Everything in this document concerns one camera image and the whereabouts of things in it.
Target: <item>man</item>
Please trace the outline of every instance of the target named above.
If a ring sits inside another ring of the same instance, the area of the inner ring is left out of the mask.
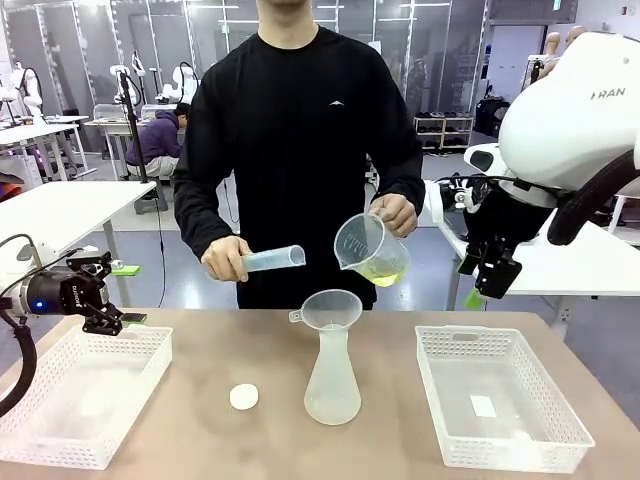
[[[371,205],[405,237],[425,195],[422,152],[384,60],[319,28],[310,0],[258,0],[260,25],[204,75],[174,173],[182,238],[213,278],[238,283],[240,308],[299,308],[324,289],[373,284],[340,271],[333,242],[364,206],[369,153],[380,174]],[[235,172],[241,232],[218,216],[216,187]],[[301,245],[307,265],[247,275],[242,255]]]
[[[178,143],[178,131],[186,128],[188,118],[189,104],[179,103],[175,110],[157,112],[156,118],[140,129],[142,161],[147,167],[148,176],[165,177],[173,174],[182,153],[182,145]],[[140,168],[133,144],[127,150],[126,161],[129,172],[139,175]]]

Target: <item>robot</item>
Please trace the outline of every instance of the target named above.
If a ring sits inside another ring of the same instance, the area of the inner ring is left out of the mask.
[[[505,295],[522,270],[516,248],[554,212],[547,238],[569,245],[600,206],[640,177],[639,78],[640,42],[585,33],[516,98],[499,144],[467,152],[466,161],[490,176],[429,188],[432,205],[464,208],[469,245],[459,271],[478,269],[481,295]]]
[[[120,74],[124,73],[127,76],[127,85],[129,86],[128,90],[129,90],[129,95],[131,96],[131,102],[133,102],[134,105],[138,105],[140,103],[140,100],[138,100],[136,93],[140,94],[140,92],[137,91],[138,87],[136,87],[136,84],[133,83],[133,81],[131,80],[131,77],[129,76],[130,74],[129,67],[125,65],[112,65],[111,68],[109,68],[109,72],[111,73],[111,75],[116,77],[116,84],[118,85],[118,93],[114,95],[113,101],[117,104],[122,104],[124,101],[124,98],[123,98],[124,90],[122,88],[122,85],[120,84]]]
[[[162,87],[162,93],[156,97],[158,103],[191,103],[199,83],[193,68],[187,62],[181,62],[173,70],[173,81],[176,82],[177,87],[173,88],[170,84],[165,83]]]
[[[17,241],[21,237],[28,243]],[[28,321],[77,314],[85,317],[87,334],[115,336],[122,322],[141,322],[146,316],[122,313],[109,302],[104,279],[116,263],[109,252],[76,248],[58,258],[46,245],[38,249],[31,237],[18,234],[0,241],[0,254],[0,319],[13,328],[23,356],[18,382],[0,400],[2,417],[20,402],[35,376],[37,353]],[[56,266],[62,260],[66,265]]]
[[[11,74],[11,83],[16,89],[16,98],[23,92],[22,101],[33,117],[34,124],[45,123],[40,107],[42,106],[42,88],[38,74],[31,67],[23,68],[16,62],[16,68]]]

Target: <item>man's left hand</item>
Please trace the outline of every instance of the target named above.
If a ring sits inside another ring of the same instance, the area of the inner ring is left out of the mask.
[[[404,195],[388,193],[371,203],[369,213],[378,215],[391,232],[404,238],[418,226],[416,208]]]

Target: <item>table surface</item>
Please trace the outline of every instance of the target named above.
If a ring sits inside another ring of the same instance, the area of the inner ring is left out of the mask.
[[[430,214],[429,202],[424,206]],[[640,252],[604,229],[587,222],[567,246],[551,245],[547,231],[553,217],[531,242],[515,251],[522,272],[507,295],[640,296]],[[446,223],[438,228],[462,258],[467,243]]]
[[[362,409],[327,427],[303,396],[318,353],[317,333],[283,311],[147,310],[149,326],[173,331],[173,362],[103,472],[0,462],[0,480],[448,479],[541,480],[557,475],[446,468],[416,361],[415,325],[517,328],[594,437],[573,475],[638,477],[640,432],[559,337],[536,315],[514,312],[367,312],[349,352]],[[78,317],[38,343],[46,351]],[[0,379],[6,388],[18,365]],[[241,412],[229,391],[253,383],[258,405]]]
[[[74,123],[80,120],[86,120],[87,118],[89,118],[88,115],[60,115],[57,117],[46,117],[46,120],[49,123]]]
[[[0,145],[11,145],[29,140],[32,138],[51,135],[52,133],[64,132],[72,128],[78,128],[75,124],[43,124],[43,125],[20,125],[19,127],[0,130]]]
[[[27,233],[60,254],[154,187],[154,182],[80,180],[41,185],[0,203],[0,239]],[[15,258],[13,250],[21,245],[18,240],[5,245],[0,258]]]

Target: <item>white paper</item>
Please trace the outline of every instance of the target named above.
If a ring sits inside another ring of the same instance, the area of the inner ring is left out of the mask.
[[[476,412],[476,417],[484,418],[496,418],[496,409],[493,408],[493,403],[489,397],[482,397],[479,395],[469,395],[471,398],[471,404],[473,410]]]

